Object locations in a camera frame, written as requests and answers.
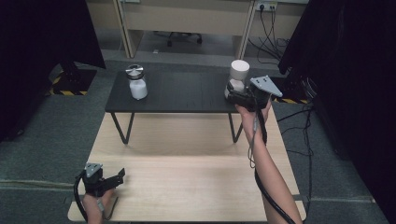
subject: container lid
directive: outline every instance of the container lid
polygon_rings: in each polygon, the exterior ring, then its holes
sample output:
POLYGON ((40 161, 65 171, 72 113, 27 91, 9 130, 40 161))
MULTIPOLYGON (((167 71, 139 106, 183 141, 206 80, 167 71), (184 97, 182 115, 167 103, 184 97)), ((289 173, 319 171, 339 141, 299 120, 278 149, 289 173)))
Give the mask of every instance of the container lid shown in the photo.
POLYGON ((143 67, 139 64, 129 65, 125 72, 126 76, 131 80, 137 80, 144 76, 143 67))

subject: black metal table leg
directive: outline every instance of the black metal table leg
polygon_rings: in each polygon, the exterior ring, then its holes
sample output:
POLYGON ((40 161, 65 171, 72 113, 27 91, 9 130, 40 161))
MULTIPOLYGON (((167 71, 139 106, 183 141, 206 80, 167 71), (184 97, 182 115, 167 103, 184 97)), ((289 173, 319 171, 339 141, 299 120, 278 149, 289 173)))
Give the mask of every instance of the black metal table leg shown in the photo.
POLYGON ((239 126, 238 133, 235 135, 235 131, 233 130, 233 116, 231 115, 231 113, 228 113, 228 120, 230 121, 231 134, 233 135, 233 142, 236 143, 238 141, 238 139, 239 139, 239 135, 242 132, 242 123, 239 126))
POLYGON ((111 117, 113 118, 114 123, 116 124, 117 130, 120 133, 122 143, 125 145, 128 144, 129 136, 131 135, 132 123, 134 122, 134 113, 131 114, 131 118, 129 119, 128 131, 126 133, 126 136, 124 136, 122 129, 120 127, 119 121, 117 120, 116 114, 114 112, 111 113, 111 117))

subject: person's arm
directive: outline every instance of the person's arm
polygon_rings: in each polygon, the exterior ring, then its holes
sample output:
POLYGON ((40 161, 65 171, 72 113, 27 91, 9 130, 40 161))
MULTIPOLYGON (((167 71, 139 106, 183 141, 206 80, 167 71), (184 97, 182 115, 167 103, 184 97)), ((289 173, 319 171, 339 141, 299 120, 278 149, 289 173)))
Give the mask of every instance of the person's arm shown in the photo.
MULTIPOLYGON (((270 107, 271 101, 269 101, 267 107, 262 110, 265 121, 267 121, 270 107)), ((236 105, 236 109, 241 114, 242 125, 244 127, 247 140, 249 143, 251 143, 254 134, 253 123, 256 114, 254 112, 248 112, 244 107, 239 105, 236 105)), ((295 223, 303 223, 290 190, 262 140, 262 130, 258 120, 257 131, 254 137, 253 159, 262 185, 268 194, 274 199, 279 207, 281 207, 283 211, 285 211, 285 213, 288 214, 291 219, 293 219, 295 223)), ((264 196, 262 196, 262 200, 264 203, 265 214, 267 215, 269 223, 287 223, 285 219, 275 210, 275 208, 268 203, 264 196)))
MULTIPOLYGON (((110 204, 110 199, 113 192, 114 189, 107 190, 105 194, 102 196, 102 205, 104 208, 107 208, 107 206, 110 204)), ((99 209, 96 197, 90 194, 85 194, 84 199, 82 200, 82 204, 84 204, 84 209, 85 212, 87 213, 89 224, 103 223, 102 211, 99 209)))

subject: gray carpet floor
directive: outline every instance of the gray carpet floor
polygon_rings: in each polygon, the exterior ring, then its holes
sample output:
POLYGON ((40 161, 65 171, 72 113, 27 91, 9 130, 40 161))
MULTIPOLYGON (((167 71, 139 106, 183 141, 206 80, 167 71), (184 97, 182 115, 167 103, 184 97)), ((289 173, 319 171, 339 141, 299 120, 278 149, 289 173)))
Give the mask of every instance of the gray carpet floor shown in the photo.
MULTIPOLYGON (((127 65, 139 63, 145 67, 146 74, 165 70, 229 72, 226 64, 229 64, 230 56, 217 55, 219 63, 206 63, 199 60, 204 58, 199 54, 195 63, 184 63, 185 55, 178 53, 175 55, 180 60, 174 57, 172 62, 166 61, 161 57, 168 58, 173 52, 152 55, 152 49, 148 46, 155 43, 149 44, 150 38, 153 36, 145 40, 148 42, 142 42, 142 51, 133 60, 123 58, 120 54, 122 50, 113 50, 108 54, 104 49, 106 69, 94 68, 97 75, 87 95, 48 96, 31 118, 23 135, 14 141, 0 143, 0 223, 71 223, 67 218, 73 198, 71 185, 90 155, 113 80, 127 65), (157 59, 145 60, 150 54, 157 59)), ((248 60, 254 63, 255 58, 248 60)), ((56 76, 57 72, 54 69, 52 76, 56 76)), ((250 72, 258 76, 279 76, 276 70, 260 67, 258 63, 254 63, 250 72)), ((276 118, 281 119, 301 111, 307 105, 273 103, 273 107, 276 118)), ((306 118, 307 113, 301 113, 279 122, 280 131, 286 131, 282 136, 305 204, 311 194, 305 223, 388 223, 352 162, 341 160, 332 150, 315 112, 311 114, 311 126, 307 131, 313 151, 312 169, 309 169, 309 158, 300 154, 308 152, 303 130, 287 131, 304 127, 306 118)))

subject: power strip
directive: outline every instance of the power strip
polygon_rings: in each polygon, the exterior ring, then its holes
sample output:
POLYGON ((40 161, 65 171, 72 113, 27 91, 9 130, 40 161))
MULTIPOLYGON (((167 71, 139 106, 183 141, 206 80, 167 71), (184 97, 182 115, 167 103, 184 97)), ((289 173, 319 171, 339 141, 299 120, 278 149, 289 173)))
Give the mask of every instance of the power strip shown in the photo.
POLYGON ((256 10, 260 11, 260 6, 264 6, 263 11, 276 11, 277 2, 257 1, 256 10))

